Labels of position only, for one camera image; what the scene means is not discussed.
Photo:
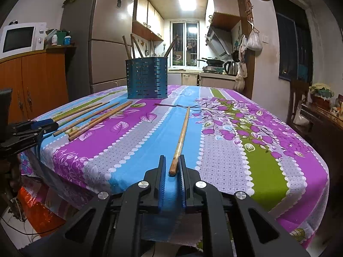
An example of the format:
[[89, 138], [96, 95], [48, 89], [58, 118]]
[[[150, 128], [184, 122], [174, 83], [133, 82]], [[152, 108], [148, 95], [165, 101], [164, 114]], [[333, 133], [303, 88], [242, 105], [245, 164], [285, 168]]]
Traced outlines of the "kitchen window with bars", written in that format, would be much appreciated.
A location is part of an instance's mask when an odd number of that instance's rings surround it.
[[199, 23], [173, 22], [171, 23], [172, 39], [176, 36], [171, 49], [172, 67], [198, 67], [199, 59]]

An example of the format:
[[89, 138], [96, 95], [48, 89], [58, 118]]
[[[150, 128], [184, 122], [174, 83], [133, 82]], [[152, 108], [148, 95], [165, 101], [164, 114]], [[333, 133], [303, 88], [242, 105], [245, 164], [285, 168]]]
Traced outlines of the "dark wooden side table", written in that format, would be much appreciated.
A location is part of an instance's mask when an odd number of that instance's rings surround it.
[[302, 103], [300, 115], [309, 120], [308, 136], [328, 166], [342, 165], [342, 127], [311, 103]]

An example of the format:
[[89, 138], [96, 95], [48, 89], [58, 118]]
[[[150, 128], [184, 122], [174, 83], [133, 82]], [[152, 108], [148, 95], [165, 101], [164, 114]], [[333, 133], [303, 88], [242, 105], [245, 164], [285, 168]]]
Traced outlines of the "floral purple blue tablecloth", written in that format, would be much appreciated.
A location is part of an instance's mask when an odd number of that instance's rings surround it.
[[328, 200], [328, 167], [286, 123], [230, 89], [171, 85], [166, 99], [134, 100], [75, 140], [50, 135], [21, 153], [31, 195], [65, 218], [98, 192], [121, 193], [171, 163], [183, 126], [187, 166], [219, 191], [246, 192], [306, 247]]

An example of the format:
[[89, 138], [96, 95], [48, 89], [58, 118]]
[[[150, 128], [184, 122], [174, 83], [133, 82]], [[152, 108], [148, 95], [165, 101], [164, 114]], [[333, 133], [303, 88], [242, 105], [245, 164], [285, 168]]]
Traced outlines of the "steel range hood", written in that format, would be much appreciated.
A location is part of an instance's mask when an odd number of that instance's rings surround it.
[[206, 36], [206, 44], [220, 59], [229, 59], [233, 53], [231, 32], [229, 31], [210, 26]]

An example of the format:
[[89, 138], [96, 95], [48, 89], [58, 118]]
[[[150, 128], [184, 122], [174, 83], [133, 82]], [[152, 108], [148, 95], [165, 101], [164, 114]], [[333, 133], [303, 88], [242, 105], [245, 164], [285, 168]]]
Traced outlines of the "long bamboo chopstick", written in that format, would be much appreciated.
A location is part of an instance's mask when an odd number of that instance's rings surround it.
[[183, 126], [181, 129], [181, 133], [179, 136], [179, 140], [176, 146], [176, 150], [172, 159], [172, 163], [170, 165], [169, 171], [168, 171], [168, 175], [170, 177], [174, 177], [176, 176], [177, 173], [177, 167], [178, 167], [178, 162], [179, 162], [179, 156], [181, 155], [182, 149], [183, 149], [183, 144], [184, 144], [184, 140], [185, 140], [185, 135], [187, 132], [187, 127], [188, 127], [188, 120], [189, 120], [189, 116], [190, 116], [190, 107], [187, 107], [187, 112], [185, 114], [185, 118], [184, 118], [184, 122], [183, 122]]

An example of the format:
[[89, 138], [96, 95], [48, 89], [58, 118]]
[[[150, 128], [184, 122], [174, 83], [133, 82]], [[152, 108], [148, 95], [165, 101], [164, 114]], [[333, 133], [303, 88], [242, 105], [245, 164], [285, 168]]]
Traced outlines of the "worn bamboo chopstick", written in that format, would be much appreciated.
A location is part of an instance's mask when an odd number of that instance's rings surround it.
[[141, 57], [141, 58], [144, 58], [144, 56], [143, 56], [143, 54], [142, 54], [142, 51], [141, 51], [141, 49], [140, 49], [140, 46], [138, 45], [138, 42], [137, 42], [137, 40], [135, 39], [135, 37], [134, 37], [133, 34], [132, 34], [131, 38], [132, 38], [132, 41], [134, 42], [134, 45], [137, 47], [137, 51], [138, 51], [138, 53], [140, 54], [140, 57]]

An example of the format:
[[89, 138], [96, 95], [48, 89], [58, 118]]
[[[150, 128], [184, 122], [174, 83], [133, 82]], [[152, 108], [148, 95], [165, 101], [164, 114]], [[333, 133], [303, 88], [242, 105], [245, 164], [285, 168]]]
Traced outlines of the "hanging white plastic bag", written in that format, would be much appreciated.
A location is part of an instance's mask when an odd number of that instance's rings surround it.
[[252, 29], [247, 40], [247, 48], [252, 51], [261, 51], [263, 49], [262, 43], [259, 37], [259, 30]]

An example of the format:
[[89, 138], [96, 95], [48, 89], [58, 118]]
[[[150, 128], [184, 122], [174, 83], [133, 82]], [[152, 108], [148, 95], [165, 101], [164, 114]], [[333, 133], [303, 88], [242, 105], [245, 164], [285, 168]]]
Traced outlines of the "potted plant with flowers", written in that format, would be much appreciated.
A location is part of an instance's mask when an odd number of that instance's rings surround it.
[[331, 99], [334, 97], [334, 92], [327, 84], [314, 83], [309, 87], [309, 90], [312, 103], [322, 109], [330, 109]]

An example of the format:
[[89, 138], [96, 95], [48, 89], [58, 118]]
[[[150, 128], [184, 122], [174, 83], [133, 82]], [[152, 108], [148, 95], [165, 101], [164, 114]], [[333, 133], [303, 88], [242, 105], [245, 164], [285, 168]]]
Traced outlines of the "green-patterned bamboo chopstick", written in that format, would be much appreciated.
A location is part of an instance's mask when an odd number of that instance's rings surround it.
[[130, 34], [130, 41], [131, 41], [131, 53], [132, 59], [135, 59], [135, 50], [134, 50], [134, 39], [132, 33]]

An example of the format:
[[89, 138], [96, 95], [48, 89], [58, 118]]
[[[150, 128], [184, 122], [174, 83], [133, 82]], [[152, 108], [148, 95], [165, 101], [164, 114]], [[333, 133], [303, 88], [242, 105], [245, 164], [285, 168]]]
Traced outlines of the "small white bottle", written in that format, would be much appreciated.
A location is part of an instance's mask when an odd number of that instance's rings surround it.
[[51, 45], [57, 45], [58, 37], [57, 34], [54, 34], [51, 39]]

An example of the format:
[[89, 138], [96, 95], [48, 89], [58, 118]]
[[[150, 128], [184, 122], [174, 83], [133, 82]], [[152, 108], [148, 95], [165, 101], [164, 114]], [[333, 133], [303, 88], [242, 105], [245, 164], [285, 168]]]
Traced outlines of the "dark brown wooden chopstick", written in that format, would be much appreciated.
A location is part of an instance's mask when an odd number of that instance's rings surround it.
[[123, 38], [123, 42], [124, 42], [124, 47], [125, 47], [125, 50], [126, 50], [127, 58], [129, 60], [131, 60], [131, 52], [130, 52], [130, 49], [129, 49], [128, 45], [127, 45], [126, 37], [122, 36], [122, 38]]

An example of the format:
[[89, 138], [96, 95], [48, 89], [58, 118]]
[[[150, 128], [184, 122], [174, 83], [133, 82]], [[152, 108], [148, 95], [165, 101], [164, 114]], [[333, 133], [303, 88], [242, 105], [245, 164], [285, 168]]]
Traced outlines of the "wooden chair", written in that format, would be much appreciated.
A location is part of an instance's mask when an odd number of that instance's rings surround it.
[[288, 125], [292, 124], [299, 103], [308, 100], [308, 91], [309, 84], [307, 82], [297, 79], [290, 81], [290, 99], [286, 121]]

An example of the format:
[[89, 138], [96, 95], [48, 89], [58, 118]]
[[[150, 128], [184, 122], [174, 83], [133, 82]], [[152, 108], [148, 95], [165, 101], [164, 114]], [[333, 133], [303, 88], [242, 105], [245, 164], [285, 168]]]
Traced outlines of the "orange wooden cabinet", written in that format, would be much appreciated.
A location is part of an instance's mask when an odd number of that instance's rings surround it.
[[1, 89], [12, 89], [9, 123], [34, 119], [69, 102], [66, 71], [76, 47], [54, 46], [1, 59]]

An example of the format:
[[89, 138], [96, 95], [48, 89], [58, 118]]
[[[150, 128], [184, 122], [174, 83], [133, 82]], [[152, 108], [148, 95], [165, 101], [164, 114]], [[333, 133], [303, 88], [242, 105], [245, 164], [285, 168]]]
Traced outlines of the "steel electric kettle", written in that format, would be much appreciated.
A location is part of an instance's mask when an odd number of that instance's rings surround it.
[[227, 61], [224, 63], [223, 67], [228, 75], [236, 76], [238, 73], [238, 63], [235, 61]]

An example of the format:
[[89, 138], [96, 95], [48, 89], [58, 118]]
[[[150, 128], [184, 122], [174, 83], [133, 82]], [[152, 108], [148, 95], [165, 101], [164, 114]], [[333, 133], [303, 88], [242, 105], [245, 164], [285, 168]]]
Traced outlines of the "dark window frame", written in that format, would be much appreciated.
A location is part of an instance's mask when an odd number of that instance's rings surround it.
[[273, 0], [277, 19], [279, 78], [307, 83], [313, 78], [313, 51], [305, 10], [289, 0]]

